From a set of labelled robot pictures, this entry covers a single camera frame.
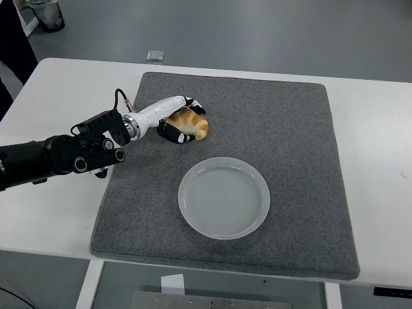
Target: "screw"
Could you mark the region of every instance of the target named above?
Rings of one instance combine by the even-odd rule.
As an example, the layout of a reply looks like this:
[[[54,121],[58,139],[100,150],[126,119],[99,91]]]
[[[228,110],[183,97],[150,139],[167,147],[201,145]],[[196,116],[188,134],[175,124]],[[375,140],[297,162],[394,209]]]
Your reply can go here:
[[[113,149],[113,146],[114,146],[113,142],[110,139],[107,138],[103,141],[104,149],[111,150],[111,149]]]

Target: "bread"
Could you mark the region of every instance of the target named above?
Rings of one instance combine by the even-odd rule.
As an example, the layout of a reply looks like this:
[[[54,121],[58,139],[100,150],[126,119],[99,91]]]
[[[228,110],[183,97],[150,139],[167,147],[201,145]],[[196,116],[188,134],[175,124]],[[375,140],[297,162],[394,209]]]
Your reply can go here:
[[[209,132],[206,118],[196,114],[189,108],[172,114],[166,120],[166,123],[177,127],[182,133],[194,135],[197,140],[205,138]]]

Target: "plate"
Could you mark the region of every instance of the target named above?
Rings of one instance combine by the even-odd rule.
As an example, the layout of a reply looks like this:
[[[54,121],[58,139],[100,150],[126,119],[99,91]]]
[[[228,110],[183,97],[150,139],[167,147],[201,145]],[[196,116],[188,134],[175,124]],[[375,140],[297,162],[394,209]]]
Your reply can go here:
[[[178,200],[183,217],[199,233],[214,239],[236,239],[263,223],[270,193],[254,167],[235,158],[217,157],[186,173]]]

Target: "cable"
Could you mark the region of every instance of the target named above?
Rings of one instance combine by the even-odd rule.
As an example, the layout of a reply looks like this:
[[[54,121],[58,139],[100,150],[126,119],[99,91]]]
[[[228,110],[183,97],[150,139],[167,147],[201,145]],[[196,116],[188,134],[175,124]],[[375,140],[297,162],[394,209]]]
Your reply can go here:
[[[0,286],[0,290],[5,291],[6,293],[12,294],[14,297],[17,297],[17,298],[20,299],[21,301],[24,301],[26,304],[28,304],[28,305],[29,305],[30,307],[32,307],[33,309],[36,309],[36,308],[35,308],[32,304],[30,304],[27,300],[21,298],[21,297],[18,296],[18,295],[15,295],[13,292],[11,292],[11,291],[9,291],[9,290],[6,290],[5,288],[2,288],[1,286]]]
[[[115,91],[115,107],[114,107],[113,109],[117,109],[117,96],[118,96],[118,93],[119,93],[119,92],[122,94],[124,100],[127,100],[127,97],[126,97],[126,95],[124,94],[123,90],[117,88],[116,91]]]

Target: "metal plate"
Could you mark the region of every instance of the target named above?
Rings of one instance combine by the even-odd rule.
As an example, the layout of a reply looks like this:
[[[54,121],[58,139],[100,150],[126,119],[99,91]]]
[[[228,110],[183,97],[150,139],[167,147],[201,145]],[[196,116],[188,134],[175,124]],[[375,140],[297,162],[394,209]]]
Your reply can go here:
[[[291,304],[136,291],[131,309],[292,309]]]

